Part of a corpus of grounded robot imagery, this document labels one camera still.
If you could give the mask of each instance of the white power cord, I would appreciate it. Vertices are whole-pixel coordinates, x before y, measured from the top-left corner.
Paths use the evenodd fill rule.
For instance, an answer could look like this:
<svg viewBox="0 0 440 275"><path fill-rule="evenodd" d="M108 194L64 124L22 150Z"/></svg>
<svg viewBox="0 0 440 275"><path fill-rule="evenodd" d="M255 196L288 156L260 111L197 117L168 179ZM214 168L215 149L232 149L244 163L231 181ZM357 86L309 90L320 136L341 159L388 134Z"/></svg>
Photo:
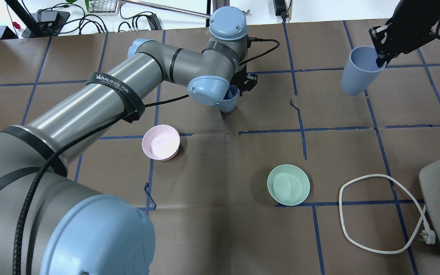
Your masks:
<svg viewBox="0 0 440 275"><path fill-rule="evenodd" d="M410 236L410 239L408 240L407 244L405 244L405 246L402 249L395 250L395 251L382 251L382 250L372 249L372 248L365 247L365 246L355 242L347 234L346 226L344 225L344 215L342 214L342 192L344 191L344 188L346 188L351 183L355 183L356 181L360 181L360 180L368 179L368 178L374 178L374 177L387 178L390 181L393 181L396 185L398 185L400 188L402 188L403 191L405 191L405 193L407 193L407 195L410 196L410 198L414 201L415 205L419 209L419 212L421 213L421 217L419 219L419 222L417 222L417 226L415 227L415 230L412 233L412 236ZM422 209L421 206L419 205L419 203L417 202L417 200L414 198L414 196L412 194L410 194L410 192L407 190L407 188L402 186L398 181L396 181L391 176L387 176L384 174L371 174L371 175L367 175L367 176L360 176L359 178L354 179L354 180L349 181L346 184L344 184L341 187L341 190L339 191L339 215L340 215L340 219L341 219L341 226L342 226L342 231L344 232L344 236L349 240L349 242L353 243L353 245L356 245L356 246L358 246L364 250L367 250L369 252L374 252L374 253L378 253L378 254L398 254L398 253L404 252L405 250L407 250L407 248L410 246L410 244L412 244L412 241L414 241L414 238L417 235L417 231L419 231L419 228L421 226L422 221L424 221L424 230L422 230L422 233L421 233L421 235L423 236L423 240L425 240L426 244L435 244L435 233L433 230L431 230L429 223L427 222L427 219L425 218L425 205L424 205L424 208Z"/></svg>

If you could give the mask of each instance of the green bowl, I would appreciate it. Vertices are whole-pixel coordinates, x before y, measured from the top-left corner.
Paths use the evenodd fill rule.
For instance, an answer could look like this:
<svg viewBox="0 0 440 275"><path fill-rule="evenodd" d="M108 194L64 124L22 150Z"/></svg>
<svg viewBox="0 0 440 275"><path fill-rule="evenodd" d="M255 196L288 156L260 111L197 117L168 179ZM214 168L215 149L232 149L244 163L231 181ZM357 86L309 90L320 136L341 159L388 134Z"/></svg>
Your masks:
<svg viewBox="0 0 440 275"><path fill-rule="evenodd" d="M282 205L298 205L309 195L310 180L302 169L283 164L274 168L267 177L267 190Z"/></svg>

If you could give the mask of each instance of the robotic arm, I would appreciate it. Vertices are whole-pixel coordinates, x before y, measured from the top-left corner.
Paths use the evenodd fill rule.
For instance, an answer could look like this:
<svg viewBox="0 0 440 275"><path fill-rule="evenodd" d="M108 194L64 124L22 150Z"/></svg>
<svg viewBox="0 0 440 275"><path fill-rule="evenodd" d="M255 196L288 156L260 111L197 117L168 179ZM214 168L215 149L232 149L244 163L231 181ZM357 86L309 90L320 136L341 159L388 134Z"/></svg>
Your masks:
<svg viewBox="0 0 440 275"><path fill-rule="evenodd" d="M440 20L440 0L400 0L384 26L369 30L378 53L378 67L401 53L412 52L440 38L432 27Z"/></svg>
<svg viewBox="0 0 440 275"><path fill-rule="evenodd" d="M67 166L113 123L138 120L141 99L164 80L187 86L208 106L220 103L231 84L249 91L256 78L241 62L247 30L241 10L222 7L202 53L138 39L126 61L92 73L84 88L28 125L1 131L0 275L148 274L155 245L149 218L68 180Z"/></svg>

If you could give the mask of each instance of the brown tile floor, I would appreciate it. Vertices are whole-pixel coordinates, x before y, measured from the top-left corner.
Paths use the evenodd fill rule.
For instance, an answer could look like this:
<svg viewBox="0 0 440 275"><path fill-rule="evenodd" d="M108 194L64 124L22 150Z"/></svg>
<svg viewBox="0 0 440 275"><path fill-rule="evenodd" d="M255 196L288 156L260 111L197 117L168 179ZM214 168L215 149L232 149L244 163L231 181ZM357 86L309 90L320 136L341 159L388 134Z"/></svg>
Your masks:
<svg viewBox="0 0 440 275"><path fill-rule="evenodd" d="M367 29L383 21L348 21L353 46L370 45ZM157 235L151 274L440 273L438 245L414 242L412 257L355 247L342 234L336 207L340 186L370 173L391 172L421 198L417 174L440 159L440 66L432 66L440 64L440 41L422 48L437 93L414 52L390 64L409 68L388 68L368 96L350 97L340 91L337 70L351 50L342 21L287 24L290 49L283 25L249 30L281 46L249 64L249 71L264 73L232 113L191 99L151 107L140 122L121 121L106 132L69 165L68 177L136 207L147 206L143 187L152 180L158 208L149 213ZM200 28L54 37L47 54L47 38L0 42L0 130L21 124L28 103L26 123L80 89L92 71L116 66L136 38L165 37L168 44L200 52L208 36ZM249 56L270 45L253 43ZM323 70L299 71L306 69ZM185 87L163 83L144 101L185 93ZM184 134L178 155L168 162L151 162L141 150L141 136L155 123ZM274 207L267 192L267 175L283 163L301 167L311 180L310 195L299 207ZM407 199L398 189L396 194ZM412 230L419 217L405 203L399 217L384 179L355 183L344 201L350 202L344 206L350 236L377 249L403 246L400 219Z"/></svg>

